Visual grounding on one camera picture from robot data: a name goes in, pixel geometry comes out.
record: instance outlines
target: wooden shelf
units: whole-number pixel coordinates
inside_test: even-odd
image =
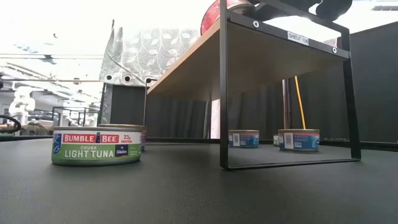
[[[325,69],[349,59],[349,52],[311,40],[288,39],[288,32],[235,14],[228,22],[228,92]],[[190,100],[220,98],[220,23],[202,35],[149,89],[150,96]]]

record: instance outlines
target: black cable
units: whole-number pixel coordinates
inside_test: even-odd
[[[21,130],[21,127],[22,127],[21,123],[17,119],[10,117],[10,116],[6,116],[6,115],[0,115],[0,118],[8,119],[8,120],[14,122],[13,129],[4,129],[4,130],[0,129],[0,133],[14,133],[14,132]]]

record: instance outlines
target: black table surface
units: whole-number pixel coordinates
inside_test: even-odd
[[[148,146],[135,164],[65,167],[51,164],[51,142],[0,142],[1,224],[398,222],[395,152],[363,150],[362,162],[226,172],[218,145]],[[235,162],[242,154],[243,162],[251,154],[254,162],[349,155],[335,147],[321,154],[272,146],[231,152]]]

